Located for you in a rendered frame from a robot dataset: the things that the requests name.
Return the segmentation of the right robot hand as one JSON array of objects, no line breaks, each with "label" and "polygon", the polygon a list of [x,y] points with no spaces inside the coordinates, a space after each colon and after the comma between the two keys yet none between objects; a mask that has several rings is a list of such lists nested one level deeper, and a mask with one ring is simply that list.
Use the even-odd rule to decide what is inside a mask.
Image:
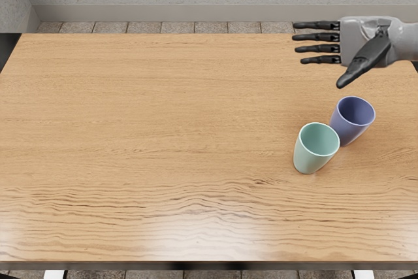
[{"label": "right robot hand", "polygon": [[391,16],[345,16],[339,20],[294,22],[294,29],[315,33],[295,34],[294,41],[318,41],[299,46],[296,53],[316,52],[302,58],[302,64],[340,64],[346,68],[336,81],[342,89],[373,68],[409,61],[418,73],[418,22],[407,23]]}]

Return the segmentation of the purple cup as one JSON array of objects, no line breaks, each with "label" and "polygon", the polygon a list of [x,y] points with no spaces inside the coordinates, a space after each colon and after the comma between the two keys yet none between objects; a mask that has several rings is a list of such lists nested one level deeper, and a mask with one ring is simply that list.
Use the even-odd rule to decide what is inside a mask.
[{"label": "purple cup", "polygon": [[337,102],[329,125],[337,132],[340,146],[347,146],[361,136],[375,119],[376,111],[368,101],[347,96]]}]

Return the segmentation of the mint green cup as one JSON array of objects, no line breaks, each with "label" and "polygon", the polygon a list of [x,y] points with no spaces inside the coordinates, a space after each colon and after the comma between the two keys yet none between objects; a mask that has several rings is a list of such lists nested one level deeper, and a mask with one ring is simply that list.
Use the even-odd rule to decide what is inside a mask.
[{"label": "mint green cup", "polygon": [[324,123],[304,125],[297,136],[293,152],[293,165],[302,174],[313,174],[337,153],[340,138],[335,130]]}]

